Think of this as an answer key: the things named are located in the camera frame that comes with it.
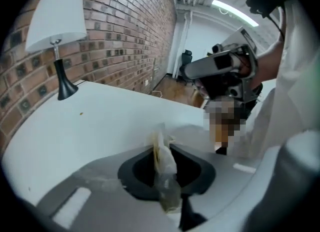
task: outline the wooden floor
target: wooden floor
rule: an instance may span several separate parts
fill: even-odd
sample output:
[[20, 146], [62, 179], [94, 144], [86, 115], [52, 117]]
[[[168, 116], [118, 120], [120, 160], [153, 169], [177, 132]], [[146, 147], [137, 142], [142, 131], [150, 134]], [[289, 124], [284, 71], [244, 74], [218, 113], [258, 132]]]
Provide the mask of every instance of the wooden floor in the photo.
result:
[[[200, 107], [203, 98], [195, 90], [191, 83], [185, 85], [182, 81], [176, 81], [171, 76], [166, 75], [159, 85], [154, 89], [162, 93], [162, 98], [174, 102], [187, 104], [194, 107]], [[153, 96], [160, 97], [160, 92], [153, 92]]]

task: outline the table lamp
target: table lamp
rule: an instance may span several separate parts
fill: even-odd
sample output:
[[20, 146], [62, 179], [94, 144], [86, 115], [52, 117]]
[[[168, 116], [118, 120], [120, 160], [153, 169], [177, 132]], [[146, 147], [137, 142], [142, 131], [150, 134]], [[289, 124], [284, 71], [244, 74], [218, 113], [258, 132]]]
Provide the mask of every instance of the table lamp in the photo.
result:
[[58, 46], [83, 39], [86, 35], [83, 0], [39, 1], [31, 19], [25, 50], [37, 52], [54, 49], [59, 101], [72, 96], [78, 87], [66, 76], [63, 60], [59, 58]]

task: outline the black lamp base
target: black lamp base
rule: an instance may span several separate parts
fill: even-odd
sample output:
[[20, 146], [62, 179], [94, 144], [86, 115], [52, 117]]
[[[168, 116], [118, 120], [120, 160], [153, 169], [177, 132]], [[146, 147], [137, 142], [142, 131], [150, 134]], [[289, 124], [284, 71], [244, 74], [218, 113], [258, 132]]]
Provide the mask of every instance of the black lamp base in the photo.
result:
[[54, 66], [59, 81], [58, 101], [62, 101], [74, 95], [79, 88], [67, 78], [63, 60], [61, 58], [54, 62]]

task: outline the person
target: person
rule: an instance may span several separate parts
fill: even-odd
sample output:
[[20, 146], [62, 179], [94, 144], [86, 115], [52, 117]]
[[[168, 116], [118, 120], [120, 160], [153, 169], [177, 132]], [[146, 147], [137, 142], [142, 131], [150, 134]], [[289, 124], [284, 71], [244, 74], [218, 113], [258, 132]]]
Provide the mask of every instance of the person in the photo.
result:
[[[261, 158], [268, 148], [319, 127], [318, 33], [298, 0], [287, 0], [279, 13], [284, 39], [279, 33], [277, 41], [257, 58], [258, 71], [251, 81], [254, 89], [264, 81], [276, 79], [275, 88], [262, 103], [253, 126], [247, 126], [238, 142], [228, 144], [228, 156]], [[243, 75], [249, 72], [245, 65], [240, 69]]]

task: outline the plastic bag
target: plastic bag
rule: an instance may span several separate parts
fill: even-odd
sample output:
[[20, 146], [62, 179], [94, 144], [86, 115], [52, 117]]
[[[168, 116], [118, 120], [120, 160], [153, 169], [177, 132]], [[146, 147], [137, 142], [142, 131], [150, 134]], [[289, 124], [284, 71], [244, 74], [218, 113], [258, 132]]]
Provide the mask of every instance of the plastic bag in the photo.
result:
[[170, 140], [164, 135], [164, 125], [153, 134], [154, 186], [159, 191], [159, 201], [168, 213], [181, 208], [181, 187], [177, 182], [177, 164], [170, 151]]

